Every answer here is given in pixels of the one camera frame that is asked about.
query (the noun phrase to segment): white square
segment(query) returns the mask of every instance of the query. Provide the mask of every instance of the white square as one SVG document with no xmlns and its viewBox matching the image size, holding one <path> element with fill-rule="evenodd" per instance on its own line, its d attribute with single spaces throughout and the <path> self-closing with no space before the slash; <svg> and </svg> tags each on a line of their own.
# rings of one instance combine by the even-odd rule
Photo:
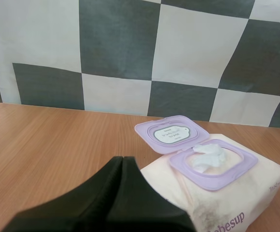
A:
<svg viewBox="0 0 280 232">
<path fill-rule="evenodd" d="M 146 116 L 149 108 L 151 81 L 82 74 L 84 108 Z"/>
<path fill-rule="evenodd" d="M 0 0 L 0 93 L 21 103 L 12 63 L 81 72 L 79 2 Z"/>
<path fill-rule="evenodd" d="M 152 80 L 218 87 L 247 21 L 162 4 Z"/>
<path fill-rule="evenodd" d="M 250 19 L 280 22 L 280 0 L 255 0 Z"/>
<path fill-rule="evenodd" d="M 210 122 L 268 127 L 280 96 L 218 89 Z"/>
<path fill-rule="evenodd" d="M 155 2 L 155 3 L 161 3 L 161 0 L 144 0 L 144 1 L 151 1 L 151 2 Z"/>
</svg>

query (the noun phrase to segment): lid label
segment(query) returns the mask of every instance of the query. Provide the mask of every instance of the lid label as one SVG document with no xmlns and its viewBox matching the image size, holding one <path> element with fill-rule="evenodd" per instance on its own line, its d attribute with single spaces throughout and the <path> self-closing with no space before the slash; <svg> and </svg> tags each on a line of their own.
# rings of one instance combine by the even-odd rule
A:
<svg viewBox="0 0 280 232">
<path fill-rule="evenodd" d="M 154 137 L 165 144 L 177 143 L 189 136 L 189 128 L 180 126 L 170 126 L 154 132 Z"/>
</svg>

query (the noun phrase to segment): brand logo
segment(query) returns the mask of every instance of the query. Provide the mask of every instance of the brand logo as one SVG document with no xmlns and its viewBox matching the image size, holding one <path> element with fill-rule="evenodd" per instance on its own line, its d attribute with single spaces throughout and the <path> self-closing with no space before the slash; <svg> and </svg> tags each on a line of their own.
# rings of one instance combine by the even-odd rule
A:
<svg viewBox="0 0 280 232">
<path fill-rule="evenodd" d="M 240 213 L 237 217 L 230 220 L 230 222 L 227 222 L 225 225 L 218 226 L 217 229 L 212 232 L 231 231 L 231 229 L 234 228 L 236 225 L 238 225 L 239 223 L 242 223 L 243 219 L 244 219 L 244 213 Z"/>
</svg>

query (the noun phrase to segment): white wipe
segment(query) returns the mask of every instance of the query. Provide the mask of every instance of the white wipe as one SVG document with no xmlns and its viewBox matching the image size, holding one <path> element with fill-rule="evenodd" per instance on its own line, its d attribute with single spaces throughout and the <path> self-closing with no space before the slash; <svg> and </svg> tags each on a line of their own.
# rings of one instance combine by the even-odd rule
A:
<svg viewBox="0 0 280 232">
<path fill-rule="evenodd" d="M 218 144 L 196 145 L 193 150 L 203 153 L 191 162 L 192 168 L 197 172 L 203 173 L 209 167 L 221 167 L 226 161 L 226 153 Z"/>
</svg>

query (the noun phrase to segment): lid opening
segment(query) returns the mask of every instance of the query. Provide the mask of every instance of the lid opening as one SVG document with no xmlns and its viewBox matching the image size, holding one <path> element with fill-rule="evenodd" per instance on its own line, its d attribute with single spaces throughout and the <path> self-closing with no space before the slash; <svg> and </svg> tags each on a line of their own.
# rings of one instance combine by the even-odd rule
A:
<svg viewBox="0 0 280 232">
<path fill-rule="evenodd" d="M 225 155 L 225 160 L 224 162 L 221 163 L 221 165 L 218 165 L 218 167 L 214 167 L 212 165 L 206 165 L 206 164 L 198 164 L 197 166 L 195 165 L 196 162 L 198 161 L 199 163 L 199 158 L 204 155 L 204 153 L 198 153 L 195 152 L 191 155 L 188 155 L 186 157 L 186 164 L 194 171 L 198 173 L 203 173 L 203 174 L 208 174 L 208 175 L 220 175 L 234 167 L 236 164 L 242 162 L 242 157 L 238 155 L 236 152 L 229 150 L 227 148 L 221 148 L 224 152 Z"/>
</svg>

